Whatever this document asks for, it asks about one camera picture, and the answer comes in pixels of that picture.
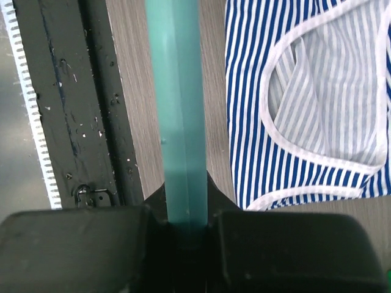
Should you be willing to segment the blue white striped tank top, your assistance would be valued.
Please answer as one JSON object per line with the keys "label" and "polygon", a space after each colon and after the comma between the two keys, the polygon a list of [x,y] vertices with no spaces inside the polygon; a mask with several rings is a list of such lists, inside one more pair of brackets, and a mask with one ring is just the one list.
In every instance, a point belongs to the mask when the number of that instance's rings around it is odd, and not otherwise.
{"label": "blue white striped tank top", "polygon": [[241,209],[390,194],[389,1],[227,1],[225,80]]}

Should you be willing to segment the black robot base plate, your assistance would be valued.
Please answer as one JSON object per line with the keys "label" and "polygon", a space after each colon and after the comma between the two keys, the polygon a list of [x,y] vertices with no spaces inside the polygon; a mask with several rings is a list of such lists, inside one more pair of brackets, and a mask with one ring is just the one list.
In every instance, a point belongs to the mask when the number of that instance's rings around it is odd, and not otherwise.
{"label": "black robot base plate", "polygon": [[12,1],[46,148],[64,208],[143,201],[104,1]]}

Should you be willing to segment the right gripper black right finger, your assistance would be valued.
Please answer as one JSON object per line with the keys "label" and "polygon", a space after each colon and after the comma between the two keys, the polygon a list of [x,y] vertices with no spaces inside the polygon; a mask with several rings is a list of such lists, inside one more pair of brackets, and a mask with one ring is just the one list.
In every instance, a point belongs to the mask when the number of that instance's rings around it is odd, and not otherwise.
{"label": "right gripper black right finger", "polygon": [[210,185],[211,292],[389,292],[390,200],[244,212]]}

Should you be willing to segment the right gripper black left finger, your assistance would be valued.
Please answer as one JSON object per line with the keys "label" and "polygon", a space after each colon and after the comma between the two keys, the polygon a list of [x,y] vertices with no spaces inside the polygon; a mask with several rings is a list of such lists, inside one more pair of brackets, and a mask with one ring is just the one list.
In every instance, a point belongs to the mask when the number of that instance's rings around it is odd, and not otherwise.
{"label": "right gripper black left finger", "polygon": [[170,292],[142,206],[18,212],[1,223],[2,292]]}

